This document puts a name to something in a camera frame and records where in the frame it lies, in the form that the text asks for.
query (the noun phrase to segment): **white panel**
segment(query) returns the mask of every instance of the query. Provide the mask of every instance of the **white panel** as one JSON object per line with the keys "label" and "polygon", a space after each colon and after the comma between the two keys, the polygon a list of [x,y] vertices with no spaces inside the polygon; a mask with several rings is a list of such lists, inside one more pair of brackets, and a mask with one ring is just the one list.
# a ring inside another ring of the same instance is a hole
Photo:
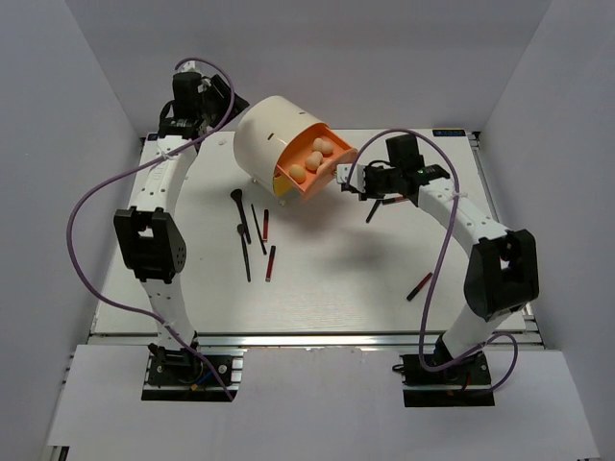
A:
{"label": "white panel", "polygon": [[[0,62],[0,457],[33,460],[95,306],[68,262],[66,220],[89,187],[137,162],[138,139],[62,0],[3,1]],[[127,185],[77,224],[98,285]]]}
{"label": "white panel", "polygon": [[511,226],[536,237],[545,341],[563,350],[604,459],[615,459],[615,4],[554,1],[483,134]]}
{"label": "white panel", "polygon": [[[394,352],[250,350],[233,403],[141,401],[144,347],[77,350],[49,439],[69,460],[577,460],[594,457],[560,352],[522,352],[484,408],[404,408]],[[510,352],[488,352],[494,376]]]}
{"label": "white panel", "polygon": [[186,55],[331,126],[480,129],[550,0],[68,0],[140,133]]}
{"label": "white panel", "polygon": [[[337,133],[361,146],[377,131]],[[431,131],[423,131],[431,136]],[[469,142],[465,137],[433,140],[449,154],[461,189],[484,211],[488,205]],[[443,161],[419,142],[426,164]],[[384,141],[369,149],[362,161],[386,158]],[[147,161],[144,153],[142,161]],[[136,182],[140,190],[144,175]],[[253,244],[248,247],[252,282],[246,281],[236,225],[239,214],[230,198],[243,189]],[[267,256],[257,240],[250,204],[258,218],[270,210],[270,238],[277,253],[271,283],[265,283]],[[331,182],[309,202],[278,201],[250,181],[234,161],[233,134],[216,133],[207,140],[188,171],[177,203],[175,221],[186,247],[182,284],[186,311],[200,332],[332,332],[418,331],[427,289],[409,303],[407,294],[433,269],[444,229],[410,202],[381,206],[365,224],[372,202],[341,193]],[[428,327],[447,329],[464,305],[463,281],[468,257],[453,242],[433,298]],[[148,299],[117,251],[105,283],[106,296],[149,309]],[[502,328],[524,329],[521,314]],[[101,304],[97,333],[156,331],[151,319]]]}

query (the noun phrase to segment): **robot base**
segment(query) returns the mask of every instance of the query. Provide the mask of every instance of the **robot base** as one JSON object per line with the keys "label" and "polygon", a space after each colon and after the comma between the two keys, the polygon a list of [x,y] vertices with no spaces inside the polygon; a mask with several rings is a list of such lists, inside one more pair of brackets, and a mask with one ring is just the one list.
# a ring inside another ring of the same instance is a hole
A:
{"label": "robot base", "polygon": [[[171,362],[169,355],[176,354],[176,360]],[[222,382],[228,387],[232,385],[233,356],[206,355]],[[186,367],[186,361],[194,359],[186,351],[165,352],[165,357],[150,356],[145,384],[141,392],[141,400],[171,400],[171,401],[229,401],[215,378],[206,366],[197,362],[194,367]],[[230,391],[233,396],[236,390]]]}
{"label": "robot base", "polygon": [[[394,366],[393,371],[404,376],[406,408],[495,405],[488,391],[491,375],[483,353],[438,373],[424,370],[418,355],[402,355],[402,359],[404,364]],[[430,355],[425,359],[431,363]]]}

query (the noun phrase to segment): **egg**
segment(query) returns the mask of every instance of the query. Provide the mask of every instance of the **egg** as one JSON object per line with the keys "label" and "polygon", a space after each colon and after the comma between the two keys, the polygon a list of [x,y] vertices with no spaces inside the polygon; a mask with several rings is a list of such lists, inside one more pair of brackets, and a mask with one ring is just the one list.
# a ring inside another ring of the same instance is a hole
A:
{"label": "egg", "polygon": [[328,157],[333,153],[333,144],[329,141],[323,141],[322,149],[320,152],[323,153],[323,156]]}
{"label": "egg", "polygon": [[316,171],[320,166],[321,161],[323,161],[323,155],[318,151],[314,151],[308,158],[306,158],[306,168],[312,172]]}
{"label": "egg", "polygon": [[330,160],[323,161],[323,164],[318,167],[316,171],[317,174],[321,173],[324,169],[326,169],[331,164]]}
{"label": "egg", "polygon": [[314,143],[312,144],[314,151],[322,152],[323,142],[324,141],[320,137],[314,139]]}
{"label": "egg", "polygon": [[290,168],[288,168],[288,174],[298,184],[301,184],[302,182],[304,182],[307,176],[306,170],[304,169],[304,167],[301,165],[297,165],[297,164],[290,165]]}

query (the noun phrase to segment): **gray wall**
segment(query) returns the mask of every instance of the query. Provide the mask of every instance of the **gray wall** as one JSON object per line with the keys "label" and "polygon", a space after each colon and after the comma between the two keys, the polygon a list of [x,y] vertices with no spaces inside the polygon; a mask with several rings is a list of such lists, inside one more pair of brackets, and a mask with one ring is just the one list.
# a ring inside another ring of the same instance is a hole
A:
{"label": "gray wall", "polygon": [[540,330],[615,459],[615,4],[555,0],[482,136],[506,222],[537,239]]}
{"label": "gray wall", "polygon": [[[0,62],[0,457],[30,461],[94,312],[66,219],[88,188],[137,162],[138,139],[62,0],[3,1]],[[79,220],[79,255],[98,282],[126,192],[101,193]]]}
{"label": "gray wall", "polygon": [[337,128],[480,129],[550,1],[67,4],[145,133],[168,95],[162,70],[190,54],[223,65],[250,102],[281,94]]}

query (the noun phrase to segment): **black label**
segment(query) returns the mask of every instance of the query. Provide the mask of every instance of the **black label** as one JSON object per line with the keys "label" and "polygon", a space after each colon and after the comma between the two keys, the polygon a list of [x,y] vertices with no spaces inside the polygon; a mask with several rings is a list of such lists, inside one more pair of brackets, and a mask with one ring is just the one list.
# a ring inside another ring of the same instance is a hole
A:
{"label": "black label", "polygon": [[433,130],[435,137],[465,137],[465,130]]}

